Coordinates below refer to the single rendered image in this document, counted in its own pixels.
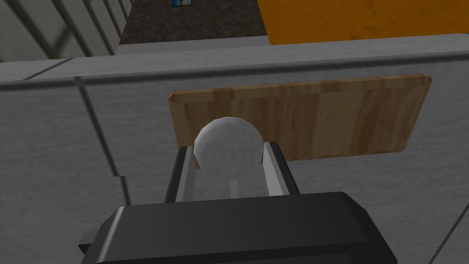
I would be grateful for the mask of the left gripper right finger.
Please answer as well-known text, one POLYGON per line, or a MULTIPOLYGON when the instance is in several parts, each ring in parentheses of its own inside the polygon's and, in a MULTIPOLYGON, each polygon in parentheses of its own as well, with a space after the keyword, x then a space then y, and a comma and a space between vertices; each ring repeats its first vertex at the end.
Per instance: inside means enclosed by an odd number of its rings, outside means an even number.
POLYGON ((283 153, 276 142, 267 141, 264 143, 262 165, 270 196, 300 194, 283 153))

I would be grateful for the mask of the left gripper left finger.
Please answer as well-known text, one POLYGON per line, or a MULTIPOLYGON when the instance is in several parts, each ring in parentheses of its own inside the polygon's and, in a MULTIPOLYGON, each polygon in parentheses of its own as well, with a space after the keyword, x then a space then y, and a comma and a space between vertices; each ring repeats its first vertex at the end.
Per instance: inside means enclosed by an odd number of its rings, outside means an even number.
POLYGON ((179 148, 164 203, 194 200, 195 161, 192 146, 179 148))

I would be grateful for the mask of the white round knob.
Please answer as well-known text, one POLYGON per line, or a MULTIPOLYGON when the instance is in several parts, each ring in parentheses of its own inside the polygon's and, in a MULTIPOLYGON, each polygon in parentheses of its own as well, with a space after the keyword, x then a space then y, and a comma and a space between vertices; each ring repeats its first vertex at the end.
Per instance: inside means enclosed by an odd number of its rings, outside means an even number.
POLYGON ((239 181, 261 163, 264 141, 254 125, 236 117, 222 117, 207 124, 194 142, 200 169, 229 185, 230 197, 239 197, 239 181))

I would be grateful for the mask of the wooden board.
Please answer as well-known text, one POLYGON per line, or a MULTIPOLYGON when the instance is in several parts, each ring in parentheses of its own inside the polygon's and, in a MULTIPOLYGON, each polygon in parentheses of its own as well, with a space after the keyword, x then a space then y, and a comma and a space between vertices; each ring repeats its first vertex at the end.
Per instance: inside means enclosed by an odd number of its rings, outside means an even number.
POLYGON ((417 74, 174 91, 169 106, 179 147, 230 116, 288 161, 384 154, 406 148, 431 83, 417 74))

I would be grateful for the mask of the grey cupboard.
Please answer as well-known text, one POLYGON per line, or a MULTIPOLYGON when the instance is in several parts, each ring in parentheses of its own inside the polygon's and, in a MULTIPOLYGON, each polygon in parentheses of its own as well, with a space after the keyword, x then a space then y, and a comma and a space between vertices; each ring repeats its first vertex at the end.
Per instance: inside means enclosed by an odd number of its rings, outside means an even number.
POLYGON ((342 191, 399 264, 469 264, 469 33, 0 63, 0 264, 80 264, 78 241, 124 205, 76 81, 133 204, 163 201, 177 153, 169 95, 427 74, 399 153, 290 162, 302 193, 342 191))

